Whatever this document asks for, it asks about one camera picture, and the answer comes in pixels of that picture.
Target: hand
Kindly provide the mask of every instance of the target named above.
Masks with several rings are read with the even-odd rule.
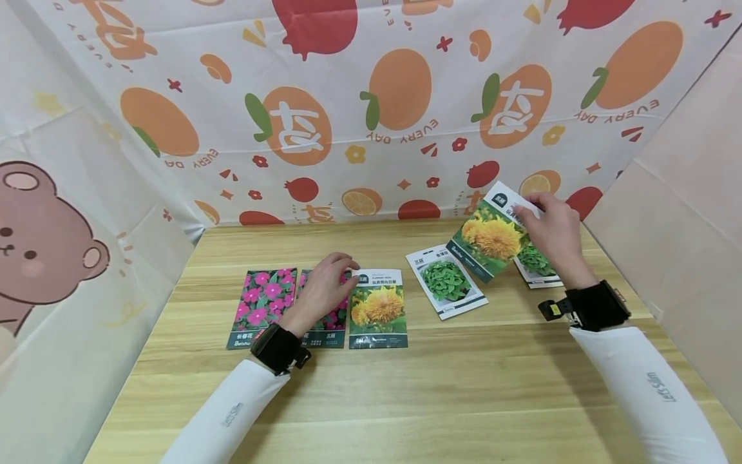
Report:
[[[360,269],[358,263],[345,253],[331,253],[320,261],[309,274],[301,296],[278,324],[298,338],[304,337],[307,330],[334,310],[358,284],[358,276],[340,283],[341,274],[348,268]]]
[[[582,257],[580,214],[548,192],[534,193],[526,200],[543,210],[541,218],[524,206],[516,206],[515,213],[528,230],[531,242],[549,260],[565,288],[582,289],[598,284]]]

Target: wooden tabletop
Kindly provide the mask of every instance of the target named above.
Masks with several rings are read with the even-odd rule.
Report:
[[[249,269],[311,268],[332,251],[402,269],[410,347],[313,350],[233,463],[641,463],[642,448],[561,321],[515,265],[480,285],[490,303],[440,321],[405,255],[445,243],[460,220],[207,231],[91,449],[87,464],[157,463],[247,350],[225,349]],[[583,232],[585,256],[626,298],[742,462],[742,431]]]

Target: finger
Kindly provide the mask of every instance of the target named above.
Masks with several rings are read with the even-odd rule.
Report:
[[[345,258],[353,259],[351,255],[347,255],[341,252],[333,252],[333,253],[330,253],[325,259],[323,259],[322,262],[320,262],[320,264],[332,264],[332,263],[335,263],[336,261],[339,261]]]
[[[332,268],[338,272],[343,272],[344,270],[350,268],[350,269],[360,269],[361,267],[356,263],[354,260],[350,258],[342,258],[340,261],[336,261],[335,263],[332,263]]]
[[[354,275],[353,277],[346,280],[339,289],[340,294],[342,295],[342,298],[346,298],[350,293],[353,291],[355,286],[358,285],[358,276]]]
[[[526,230],[536,225],[539,220],[533,211],[525,206],[515,205],[513,210],[515,211],[515,215],[518,216],[518,219],[525,225]]]
[[[527,200],[531,203],[538,203],[543,206],[542,209],[544,211],[548,211],[550,208],[562,204],[562,202],[557,200],[557,197],[553,196],[550,192],[532,193],[528,195]]]

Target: seed packet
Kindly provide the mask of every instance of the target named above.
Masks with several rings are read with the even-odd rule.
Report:
[[[487,304],[487,297],[445,245],[411,253],[407,262],[442,321]]]
[[[261,331],[280,320],[294,304],[296,272],[296,268],[247,272],[227,350],[249,348]]]
[[[309,278],[311,270],[302,269],[299,275],[299,287],[296,289],[297,300],[301,298],[301,290]],[[340,282],[344,283],[350,278],[350,271],[340,276]],[[301,342],[303,347],[318,348],[342,348],[345,346],[345,321],[348,308],[347,298],[336,307],[330,314],[317,321],[315,326],[304,334]]]
[[[528,244],[520,250],[515,258],[515,265],[518,266],[528,288],[564,287],[557,271],[533,244]]]
[[[402,271],[361,269],[352,274],[358,276],[358,286],[350,296],[350,349],[406,348]]]
[[[487,283],[528,245],[528,234],[513,207],[524,206],[540,218],[541,210],[496,183],[446,248],[482,282]]]

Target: white sleeve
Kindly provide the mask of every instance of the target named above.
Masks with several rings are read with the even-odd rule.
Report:
[[[638,433],[649,463],[728,463],[686,386],[641,330],[570,333]]]
[[[289,376],[242,361],[188,421],[160,464],[228,463],[253,422]]]

